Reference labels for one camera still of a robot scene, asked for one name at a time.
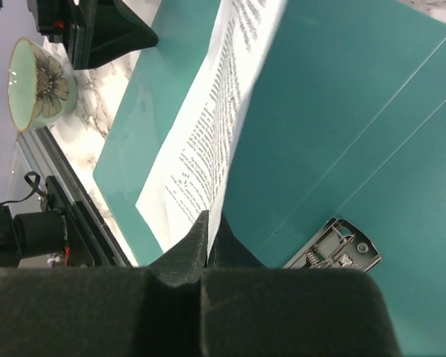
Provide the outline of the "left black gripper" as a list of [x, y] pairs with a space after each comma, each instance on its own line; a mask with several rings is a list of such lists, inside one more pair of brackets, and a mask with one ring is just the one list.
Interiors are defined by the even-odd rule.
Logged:
[[70, 41], [75, 70], [99, 68], [129, 52], [152, 48], [158, 35], [123, 1], [27, 0], [37, 31]]

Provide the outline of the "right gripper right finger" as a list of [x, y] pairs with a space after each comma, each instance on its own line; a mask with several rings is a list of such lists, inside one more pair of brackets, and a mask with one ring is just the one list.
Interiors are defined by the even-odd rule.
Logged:
[[224, 214], [211, 248], [212, 268], [266, 268], [233, 234]]

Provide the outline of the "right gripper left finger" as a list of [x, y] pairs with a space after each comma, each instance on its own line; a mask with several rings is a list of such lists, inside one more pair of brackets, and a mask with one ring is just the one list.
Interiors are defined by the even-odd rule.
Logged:
[[202, 211], [186, 236], [148, 268], [167, 285], [199, 280], [207, 262], [209, 212]]

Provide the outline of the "single printed paper sheet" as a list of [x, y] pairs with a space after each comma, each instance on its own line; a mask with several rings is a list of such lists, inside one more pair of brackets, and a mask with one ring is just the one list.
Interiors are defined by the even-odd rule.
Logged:
[[208, 214], [209, 252], [256, 80], [285, 1], [221, 1], [205, 58], [138, 197], [136, 208], [162, 251]]

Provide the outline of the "teal plastic folder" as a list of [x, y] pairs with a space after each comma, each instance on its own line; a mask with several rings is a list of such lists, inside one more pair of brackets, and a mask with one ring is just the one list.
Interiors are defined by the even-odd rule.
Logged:
[[381, 250], [403, 352], [446, 356], [446, 25], [397, 1], [290, 1], [224, 213], [280, 267], [332, 217]]

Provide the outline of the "metal folder clip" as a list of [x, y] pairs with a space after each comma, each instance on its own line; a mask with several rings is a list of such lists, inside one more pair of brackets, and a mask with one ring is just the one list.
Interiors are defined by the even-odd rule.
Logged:
[[372, 241], [346, 219], [330, 219], [286, 268], [354, 268], [367, 272], [382, 261]]

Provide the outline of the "green floral bowl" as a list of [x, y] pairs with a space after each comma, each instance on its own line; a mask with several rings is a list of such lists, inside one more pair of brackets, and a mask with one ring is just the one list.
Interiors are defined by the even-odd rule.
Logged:
[[77, 104], [77, 83], [51, 52], [22, 37], [11, 54], [7, 94], [13, 124], [26, 132], [71, 113]]

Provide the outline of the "aluminium frame rail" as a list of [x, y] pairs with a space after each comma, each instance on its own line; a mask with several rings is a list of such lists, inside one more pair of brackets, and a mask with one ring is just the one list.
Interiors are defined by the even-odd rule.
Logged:
[[16, 137], [7, 199], [16, 197], [26, 185], [24, 176], [34, 171], [40, 176], [39, 189], [46, 191], [46, 178], [53, 176], [70, 201], [82, 200], [83, 185], [49, 129], [19, 133]]

